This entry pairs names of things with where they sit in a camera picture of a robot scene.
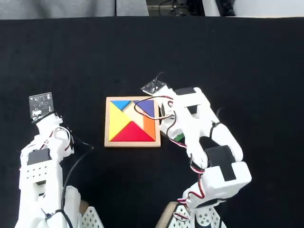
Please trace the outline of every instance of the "purple triangle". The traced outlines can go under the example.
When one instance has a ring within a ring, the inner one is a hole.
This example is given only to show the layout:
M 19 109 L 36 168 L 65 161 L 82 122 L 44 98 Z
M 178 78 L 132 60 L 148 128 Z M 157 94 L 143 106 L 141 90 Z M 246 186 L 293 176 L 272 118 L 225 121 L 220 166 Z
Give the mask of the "purple triangle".
M 146 100 L 137 103 L 137 106 L 145 111 L 149 116 L 154 117 L 154 101 Z

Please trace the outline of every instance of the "wooden puzzle frame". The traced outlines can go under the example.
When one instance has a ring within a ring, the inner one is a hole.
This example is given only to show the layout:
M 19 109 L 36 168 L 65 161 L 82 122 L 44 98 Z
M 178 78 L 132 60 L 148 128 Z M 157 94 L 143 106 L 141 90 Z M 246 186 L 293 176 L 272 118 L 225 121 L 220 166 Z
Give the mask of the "wooden puzzle frame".
M 109 129 L 110 129 L 110 102 L 111 101 L 136 101 L 143 100 L 149 96 L 116 96 L 107 97 L 105 103 L 105 128 L 104 128 L 104 146 L 105 147 L 160 147 L 161 146 L 161 136 L 159 129 L 159 120 L 155 120 L 155 141 L 154 142 L 112 142 L 109 140 Z M 154 101 L 154 116 L 159 117 L 158 105 Z

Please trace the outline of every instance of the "red triangle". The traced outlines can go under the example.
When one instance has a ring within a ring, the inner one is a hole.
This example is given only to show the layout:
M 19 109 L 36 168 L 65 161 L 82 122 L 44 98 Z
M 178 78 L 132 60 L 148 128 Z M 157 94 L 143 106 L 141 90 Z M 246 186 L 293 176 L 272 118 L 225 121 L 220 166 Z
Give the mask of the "red triangle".
M 146 132 L 144 132 L 133 121 L 129 122 L 112 140 L 112 142 L 154 142 Z

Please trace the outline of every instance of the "yellow triangle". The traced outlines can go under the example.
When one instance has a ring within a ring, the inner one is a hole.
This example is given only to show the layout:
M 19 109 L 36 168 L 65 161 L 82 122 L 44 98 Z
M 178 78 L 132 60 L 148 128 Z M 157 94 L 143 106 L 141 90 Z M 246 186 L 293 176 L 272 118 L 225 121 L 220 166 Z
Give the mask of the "yellow triangle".
M 109 141 L 111 141 L 131 120 L 110 102 L 110 130 Z

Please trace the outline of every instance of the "white bracket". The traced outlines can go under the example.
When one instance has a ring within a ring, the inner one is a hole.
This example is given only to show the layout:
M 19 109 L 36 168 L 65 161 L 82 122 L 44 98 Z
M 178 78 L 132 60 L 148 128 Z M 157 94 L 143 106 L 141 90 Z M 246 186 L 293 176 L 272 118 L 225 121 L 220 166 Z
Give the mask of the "white bracket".
M 88 207 L 82 217 L 82 228 L 104 228 L 94 207 Z

